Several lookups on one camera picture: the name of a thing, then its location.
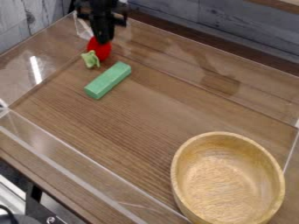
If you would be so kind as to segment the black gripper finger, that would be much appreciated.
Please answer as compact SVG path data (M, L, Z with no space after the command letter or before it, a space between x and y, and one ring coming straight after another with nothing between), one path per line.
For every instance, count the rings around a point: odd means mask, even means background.
M114 37L113 21L105 17L93 17L89 22L96 41L104 45Z

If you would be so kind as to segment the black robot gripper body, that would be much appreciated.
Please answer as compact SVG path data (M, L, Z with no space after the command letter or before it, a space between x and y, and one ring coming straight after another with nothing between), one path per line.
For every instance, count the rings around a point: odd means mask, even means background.
M126 25L126 0L73 0L73 10L78 18L112 18L116 25Z

